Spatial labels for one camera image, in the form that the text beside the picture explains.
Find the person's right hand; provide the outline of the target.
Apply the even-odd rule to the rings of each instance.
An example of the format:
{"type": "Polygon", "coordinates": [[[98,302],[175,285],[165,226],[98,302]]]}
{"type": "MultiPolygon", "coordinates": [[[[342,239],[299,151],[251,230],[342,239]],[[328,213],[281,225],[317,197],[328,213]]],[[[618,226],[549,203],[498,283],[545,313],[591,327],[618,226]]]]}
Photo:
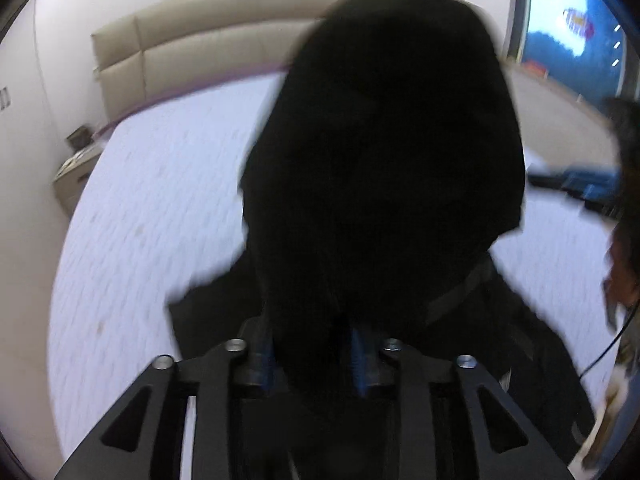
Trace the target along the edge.
{"type": "Polygon", "coordinates": [[[602,283],[606,325],[617,330],[617,309],[631,309],[639,300],[639,275],[631,261],[629,230],[620,222],[612,232],[608,248],[610,270],[602,283]]]}

